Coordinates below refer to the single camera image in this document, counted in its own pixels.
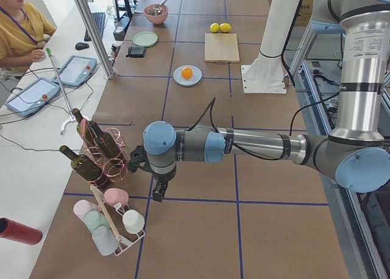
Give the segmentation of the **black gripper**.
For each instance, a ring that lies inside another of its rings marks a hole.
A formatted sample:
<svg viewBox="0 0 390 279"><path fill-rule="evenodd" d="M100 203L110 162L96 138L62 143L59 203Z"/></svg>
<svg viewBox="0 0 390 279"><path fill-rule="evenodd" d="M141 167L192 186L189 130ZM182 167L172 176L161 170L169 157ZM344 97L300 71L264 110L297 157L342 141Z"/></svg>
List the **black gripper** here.
<svg viewBox="0 0 390 279"><path fill-rule="evenodd" d="M152 198L156 202L161 202L161 192L166 191L168 188L169 182L174 178L174 172L169 172L167 174L152 174L153 179L155 180L155 187L152 193Z"/></svg>

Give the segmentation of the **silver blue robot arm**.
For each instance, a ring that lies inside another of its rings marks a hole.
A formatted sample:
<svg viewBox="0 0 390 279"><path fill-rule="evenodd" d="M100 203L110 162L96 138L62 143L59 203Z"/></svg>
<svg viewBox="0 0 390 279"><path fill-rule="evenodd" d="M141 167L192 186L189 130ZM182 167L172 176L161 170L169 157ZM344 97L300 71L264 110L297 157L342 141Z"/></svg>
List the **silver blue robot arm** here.
<svg viewBox="0 0 390 279"><path fill-rule="evenodd" d="M291 160L349 190L365 193L389 180L389 154L378 132L389 51L389 0L314 0L312 22L346 34L336 127L327 136L281 135L196 123L186 130L156 121L143 133L147 164L161 201L179 161L216 163L229 153Z"/></svg>

